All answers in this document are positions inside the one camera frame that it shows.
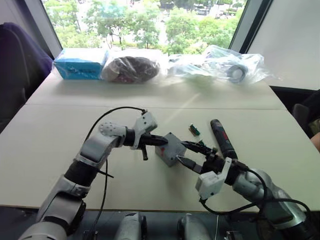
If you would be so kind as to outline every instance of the table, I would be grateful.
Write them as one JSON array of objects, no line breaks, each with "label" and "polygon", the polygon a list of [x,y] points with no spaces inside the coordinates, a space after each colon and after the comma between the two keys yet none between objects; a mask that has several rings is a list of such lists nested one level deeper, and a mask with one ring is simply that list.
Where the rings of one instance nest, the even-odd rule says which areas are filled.
[{"label": "table", "polygon": [[285,110],[263,81],[252,85],[191,81],[171,77],[160,84],[110,84],[94,80],[62,80],[51,73],[28,105],[72,105],[183,109]]},{"label": "table", "polygon": [[[0,205],[39,207],[58,177],[79,151],[92,123],[107,107],[79,105],[25,105],[0,135]],[[208,145],[214,145],[210,120],[219,119],[240,161],[263,169],[293,198],[320,210],[320,155],[297,122],[285,110],[186,109],[150,107],[159,127],[154,134],[173,132],[181,140],[196,140],[188,131],[192,122]],[[131,127],[138,113],[120,110],[107,119]],[[109,157],[109,210],[203,211],[195,184],[198,175],[177,164],[168,168],[149,146],[148,161],[128,147]],[[187,152],[202,163],[204,158]],[[85,199],[98,209],[104,177],[98,175]],[[209,207],[227,211],[248,203],[231,187],[211,197]]]}]

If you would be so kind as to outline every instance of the clear plastic bag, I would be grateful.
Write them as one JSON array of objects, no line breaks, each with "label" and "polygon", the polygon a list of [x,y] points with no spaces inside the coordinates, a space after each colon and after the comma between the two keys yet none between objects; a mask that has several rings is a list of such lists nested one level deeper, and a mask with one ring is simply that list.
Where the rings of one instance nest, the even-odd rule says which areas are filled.
[{"label": "clear plastic bag", "polygon": [[166,74],[168,56],[154,49],[126,49],[111,52],[101,78],[122,84],[156,82]]},{"label": "clear plastic bag", "polygon": [[240,54],[210,45],[203,54],[170,55],[168,75],[182,78],[205,76],[221,82],[252,84],[271,76],[271,73],[260,54]]}]

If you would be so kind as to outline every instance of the tissue box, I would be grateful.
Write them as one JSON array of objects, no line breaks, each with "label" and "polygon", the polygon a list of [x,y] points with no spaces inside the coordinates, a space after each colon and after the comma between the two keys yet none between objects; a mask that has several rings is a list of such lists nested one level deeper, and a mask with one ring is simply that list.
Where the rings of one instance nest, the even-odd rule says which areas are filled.
[{"label": "tissue box", "polygon": [[108,56],[102,48],[64,48],[53,66],[65,80],[99,80]]}]

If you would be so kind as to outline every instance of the white wall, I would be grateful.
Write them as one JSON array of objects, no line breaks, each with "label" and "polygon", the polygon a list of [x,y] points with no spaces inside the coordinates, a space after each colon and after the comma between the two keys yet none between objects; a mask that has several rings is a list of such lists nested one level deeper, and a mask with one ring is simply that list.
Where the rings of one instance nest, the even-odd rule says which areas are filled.
[{"label": "white wall", "polygon": [[0,24],[11,22],[22,27],[34,41],[37,39],[23,17],[16,0],[0,0]]},{"label": "white wall", "polygon": [[282,79],[268,84],[320,89],[320,1],[273,0],[249,53]]}]

